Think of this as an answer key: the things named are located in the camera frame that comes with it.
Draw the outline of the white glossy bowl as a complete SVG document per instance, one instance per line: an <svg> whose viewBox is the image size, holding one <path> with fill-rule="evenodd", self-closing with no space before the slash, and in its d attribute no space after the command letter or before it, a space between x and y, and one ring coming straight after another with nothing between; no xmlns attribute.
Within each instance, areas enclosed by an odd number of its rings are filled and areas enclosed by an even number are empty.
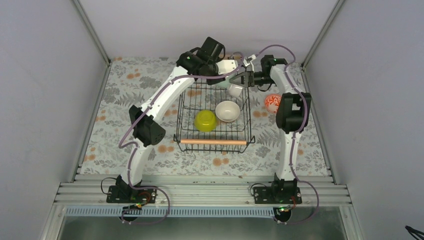
<svg viewBox="0 0 424 240"><path fill-rule="evenodd" d="M242 95L243 90L244 87L237 84L230 84L227 88L228 94L234 98L240 97Z"/></svg>

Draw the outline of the cream floral bowl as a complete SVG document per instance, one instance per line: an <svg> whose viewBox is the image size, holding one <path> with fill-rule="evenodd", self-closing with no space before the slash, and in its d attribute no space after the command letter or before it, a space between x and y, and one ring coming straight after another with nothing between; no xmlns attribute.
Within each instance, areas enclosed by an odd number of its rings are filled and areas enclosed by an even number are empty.
<svg viewBox="0 0 424 240"><path fill-rule="evenodd" d="M221 122L234 122L238 119L240 113L239 105L230 100L220 102L215 108L215 115Z"/></svg>

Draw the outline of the orange patterned white bowl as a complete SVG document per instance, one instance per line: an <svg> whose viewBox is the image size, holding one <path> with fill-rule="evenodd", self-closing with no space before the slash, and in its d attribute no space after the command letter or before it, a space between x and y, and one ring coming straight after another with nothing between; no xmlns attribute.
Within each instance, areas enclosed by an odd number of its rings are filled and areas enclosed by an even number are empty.
<svg viewBox="0 0 424 240"><path fill-rule="evenodd" d="M264 105L268 112L276 114L281 102L282 96L279 94L269 94L264 99Z"/></svg>

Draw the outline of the black wire dish rack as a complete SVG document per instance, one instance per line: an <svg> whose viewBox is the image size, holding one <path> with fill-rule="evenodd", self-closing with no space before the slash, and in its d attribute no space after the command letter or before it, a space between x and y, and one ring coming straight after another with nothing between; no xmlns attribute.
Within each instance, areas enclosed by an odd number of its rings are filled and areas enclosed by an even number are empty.
<svg viewBox="0 0 424 240"><path fill-rule="evenodd" d="M243 87L237 96L229 90L238 65L222 60L217 66L219 75L228 75L224 82L210 85L197 79L180 94L173 139L182 152L241 154L255 143L249 89Z"/></svg>

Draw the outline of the teal striped bowl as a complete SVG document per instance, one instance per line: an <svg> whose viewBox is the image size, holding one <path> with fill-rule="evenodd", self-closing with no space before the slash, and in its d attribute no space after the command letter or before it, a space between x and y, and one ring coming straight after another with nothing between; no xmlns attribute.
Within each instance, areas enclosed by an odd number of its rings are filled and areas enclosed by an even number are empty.
<svg viewBox="0 0 424 240"><path fill-rule="evenodd" d="M230 85L231 85L230 79L231 79L231 77L230 76L227 76L225 78L225 80L220 81L219 83L217 83L216 84L216 87L219 87L219 88L222 88L222 89L228 89L230 87Z"/></svg>

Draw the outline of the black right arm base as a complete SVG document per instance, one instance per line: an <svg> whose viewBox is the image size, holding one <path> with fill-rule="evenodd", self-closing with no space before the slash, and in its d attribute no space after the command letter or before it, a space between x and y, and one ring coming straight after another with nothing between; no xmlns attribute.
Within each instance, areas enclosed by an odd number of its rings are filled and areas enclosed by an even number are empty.
<svg viewBox="0 0 424 240"><path fill-rule="evenodd" d="M298 187L298 180L278 179L264 183L254 183L249 188L250 194L253 196L256 204L302 204L302 194Z"/></svg>

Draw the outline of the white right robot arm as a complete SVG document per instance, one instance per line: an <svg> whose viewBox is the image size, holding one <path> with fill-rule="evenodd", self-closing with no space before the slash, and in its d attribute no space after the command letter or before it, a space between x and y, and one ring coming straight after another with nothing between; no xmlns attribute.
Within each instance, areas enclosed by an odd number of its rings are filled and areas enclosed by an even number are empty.
<svg viewBox="0 0 424 240"><path fill-rule="evenodd" d="M273 83L280 92L275 123L280 132L281 150L278 168L267 193L278 204L297 196L299 178L295 173L300 137L308 124L312 97L302 92L291 79L289 64L284 58L265 55L261 71L246 71L230 78L230 83L243 87Z"/></svg>

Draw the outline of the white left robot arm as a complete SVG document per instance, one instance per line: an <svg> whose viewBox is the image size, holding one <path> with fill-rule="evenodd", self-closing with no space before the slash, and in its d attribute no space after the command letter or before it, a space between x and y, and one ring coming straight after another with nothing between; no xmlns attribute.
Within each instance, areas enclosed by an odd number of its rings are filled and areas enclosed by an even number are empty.
<svg viewBox="0 0 424 240"><path fill-rule="evenodd" d="M141 106L129 109L130 127L119 141L118 147L132 146L126 169L116 181L119 196L131 203L139 197L137 184L142 182L143 168L152 147L159 144L166 134L160 123L166 110L177 97L196 80L221 82L238 71L239 66L224 59L225 46L208 36L200 47L182 53L175 67L159 89Z"/></svg>

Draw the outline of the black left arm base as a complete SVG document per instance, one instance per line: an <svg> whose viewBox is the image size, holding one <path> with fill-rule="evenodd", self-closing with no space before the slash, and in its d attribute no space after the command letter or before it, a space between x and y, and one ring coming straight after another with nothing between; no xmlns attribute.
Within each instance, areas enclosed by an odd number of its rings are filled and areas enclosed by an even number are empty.
<svg viewBox="0 0 424 240"><path fill-rule="evenodd" d="M102 192L106 195L107 203L122 203L122 204L153 204L156 201L157 189L153 186L141 186L136 184L134 189L130 187L123 178L108 177L107 179L115 180L115 184L108 187L108 190L103 190L103 182L100 184Z"/></svg>

